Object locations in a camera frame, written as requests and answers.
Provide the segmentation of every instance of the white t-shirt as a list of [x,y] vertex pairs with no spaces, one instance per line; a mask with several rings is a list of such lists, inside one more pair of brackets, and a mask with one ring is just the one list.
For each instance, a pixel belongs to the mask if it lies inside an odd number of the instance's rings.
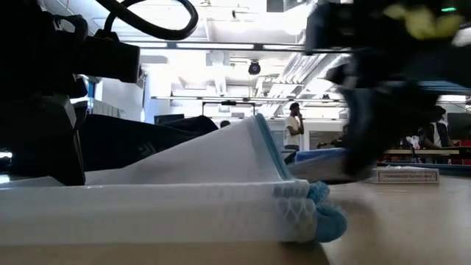
[[300,145],[300,135],[291,135],[288,130],[288,127],[293,127],[294,130],[298,130],[300,128],[299,122],[293,116],[289,116],[285,120],[285,137],[284,137],[284,144],[287,145]]
[[436,129],[436,123],[432,123],[433,125],[433,143],[438,146],[442,147],[442,141],[440,140],[439,131]]

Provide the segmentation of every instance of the yellow-green object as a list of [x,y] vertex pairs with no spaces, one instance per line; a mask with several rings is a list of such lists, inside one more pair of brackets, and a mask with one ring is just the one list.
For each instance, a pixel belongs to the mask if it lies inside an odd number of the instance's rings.
[[[453,7],[442,9],[444,13],[452,11],[456,9]],[[383,12],[395,20],[404,20],[407,32],[417,40],[453,37],[459,31],[459,25],[464,21],[462,16],[456,14],[436,18],[427,7],[407,10],[402,5],[393,4]]]

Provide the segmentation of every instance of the robotic arm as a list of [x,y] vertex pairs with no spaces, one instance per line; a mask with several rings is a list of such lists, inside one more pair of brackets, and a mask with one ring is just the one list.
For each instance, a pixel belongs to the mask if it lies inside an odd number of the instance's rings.
[[[112,38],[114,18],[164,40],[182,40],[198,24],[198,13],[188,0],[178,0],[191,14],[183,29],[155,26],[127,9],[140,1],[97,0],[110,11],[107,26],[88,36],[80,15],[59,16],[43,11],[38,0],[8,1],[4,19],[4,57],[0,62],[0,148],[15,153],[50,156],[59,166],[49,172],[66,185],[85,182],[78,129],[85,112],[74,108],[70,98],[85,96],[87,88],[78,74],[136,82],[140,74],[140,49]],[[61,20],[71,22],[74,32],[58,29]]]
[[[311,13],[306,54],[353,51],[348,63],[327,73],[350,109],[344,173],[358,175],[395,141],[433,120],[436,100],[447,92],[431,93],[419,81],[465,86],[463,77],[449,73],[471,57],[470,46],[451,44],[467,17],[464,10],[464,2],[450,8],[441,0],[356,0],[325,2]],[[400,85],[389,85],[391,80]]]

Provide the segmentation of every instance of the table surface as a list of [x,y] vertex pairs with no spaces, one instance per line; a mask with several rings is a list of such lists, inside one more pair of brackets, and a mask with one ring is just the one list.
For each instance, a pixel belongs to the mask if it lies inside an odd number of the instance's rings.
[[331,186],[348,212],[340,239],[318,244],[237,243],[0,247],[0,264],[470,264],[471,179],[439,185]]
[[384,152],[385,154],[390,154],[390,155],[459,155],[460,151],[459,150],[446,150],[446,149],[441,149],[441,150],[432,150],[432,149],[390,149]]

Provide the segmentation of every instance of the white wall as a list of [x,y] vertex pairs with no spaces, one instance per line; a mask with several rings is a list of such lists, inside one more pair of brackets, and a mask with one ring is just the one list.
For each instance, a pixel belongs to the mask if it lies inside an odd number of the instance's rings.
[[143,89],[136,84],[103,78],[101,101],[123,110],[123,119],[141,121]]

